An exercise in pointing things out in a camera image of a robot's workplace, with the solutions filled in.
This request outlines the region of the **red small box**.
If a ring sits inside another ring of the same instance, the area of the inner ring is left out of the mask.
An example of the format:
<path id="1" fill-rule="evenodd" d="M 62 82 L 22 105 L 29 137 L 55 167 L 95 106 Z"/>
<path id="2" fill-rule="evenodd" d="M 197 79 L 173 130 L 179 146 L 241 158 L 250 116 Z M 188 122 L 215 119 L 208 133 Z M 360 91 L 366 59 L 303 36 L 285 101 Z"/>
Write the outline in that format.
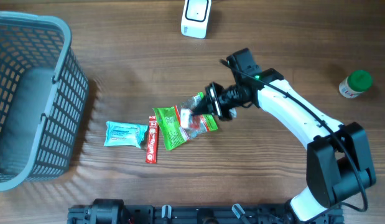
<path id="1" fill-rule="evenodd" d="M 200 116 L 193 115 L 190 109 L 180 110 L 180 126 L 184 129 L 200 129 Z"/>

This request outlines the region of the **green candy bag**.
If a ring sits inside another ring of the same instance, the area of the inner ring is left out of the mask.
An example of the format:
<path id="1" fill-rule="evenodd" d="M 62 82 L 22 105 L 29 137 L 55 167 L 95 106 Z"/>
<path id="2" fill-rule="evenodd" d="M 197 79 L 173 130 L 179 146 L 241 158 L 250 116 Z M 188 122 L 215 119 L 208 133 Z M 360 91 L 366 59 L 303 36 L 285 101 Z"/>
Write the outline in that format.
<path id="1" fill-rule="evenodd" d="M 196 138 L 200 134 L 216 131 L 218 129 L 214 117 L 210 114 L 196 116 L 192 128 L 183 128 L 180 124 L 181 110 L 194 109 L 196 105 L 201 102 L 203 97 L 203 92 L 199 92 L 195 96 L 177 105 L 153 109 L 164 137 L 166 150 L 171 151 L 183 143 Z"/>

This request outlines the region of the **red coffee stick sachet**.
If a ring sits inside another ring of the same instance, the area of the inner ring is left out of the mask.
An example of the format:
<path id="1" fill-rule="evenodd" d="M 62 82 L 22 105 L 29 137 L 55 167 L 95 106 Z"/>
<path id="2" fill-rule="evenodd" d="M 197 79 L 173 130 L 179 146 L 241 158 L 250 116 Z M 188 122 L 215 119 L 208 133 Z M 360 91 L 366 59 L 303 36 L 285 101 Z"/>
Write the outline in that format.
<path id="1" fill-rule="evenodd" d="M 157 151 L 159 141 L 159 125 L 156 116 L 149 116 L 149 129 L 147 140 L 146 162 L 148 164 L 157 164 Z"/>

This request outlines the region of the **teal tissue pack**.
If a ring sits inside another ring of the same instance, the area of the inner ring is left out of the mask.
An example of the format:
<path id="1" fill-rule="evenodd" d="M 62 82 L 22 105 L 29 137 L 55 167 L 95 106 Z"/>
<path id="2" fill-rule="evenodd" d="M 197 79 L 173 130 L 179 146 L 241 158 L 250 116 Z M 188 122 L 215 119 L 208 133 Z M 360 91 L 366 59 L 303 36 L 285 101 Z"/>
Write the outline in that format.
<path id="1" fill-rule="evenodd" d="M 106 122 L 105 147 L 110 146 L 135 146 L 141 148 L 148 125 L 119 123 L 115 121 Z"/>

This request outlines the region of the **green lid jar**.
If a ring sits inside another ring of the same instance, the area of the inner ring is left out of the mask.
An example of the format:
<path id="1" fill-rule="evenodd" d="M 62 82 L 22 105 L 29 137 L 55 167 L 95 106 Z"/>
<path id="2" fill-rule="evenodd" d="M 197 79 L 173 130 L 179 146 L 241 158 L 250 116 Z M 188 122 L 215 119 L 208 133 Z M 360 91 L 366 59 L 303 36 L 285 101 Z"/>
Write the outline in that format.
<path id="1" fill-rule="evenodd" d="M 369 90 L 373 85 L 373 79 L 366 70 L 352 72 L 339 84 L 339 92 L 345 98 L 356 98 Z"/>

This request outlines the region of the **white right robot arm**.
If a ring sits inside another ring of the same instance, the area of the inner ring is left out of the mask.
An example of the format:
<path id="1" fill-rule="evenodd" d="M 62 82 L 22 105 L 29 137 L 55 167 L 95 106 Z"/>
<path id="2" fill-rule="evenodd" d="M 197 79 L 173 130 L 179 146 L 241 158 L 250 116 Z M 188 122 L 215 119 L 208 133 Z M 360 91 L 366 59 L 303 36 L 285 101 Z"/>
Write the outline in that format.
<path id="1" fill-rule="evenodd" d="M 230 121 L 234 108 L 255 106 L 279 120 L 306 151 L 306 188 L 286 203 L 259 206 L 258 221 L 334 223 L 355 195 L 363 201 L 360 211 L 367 211 L 366 191 L 376 183 L 376 174 L 363 127 L 343 124 L 316 109 L 277 70 L 262 70 L 247 48 L 222 64 L 231 70 L 234 85 L 209 84 L 191 116 L 209 114 Z"/>

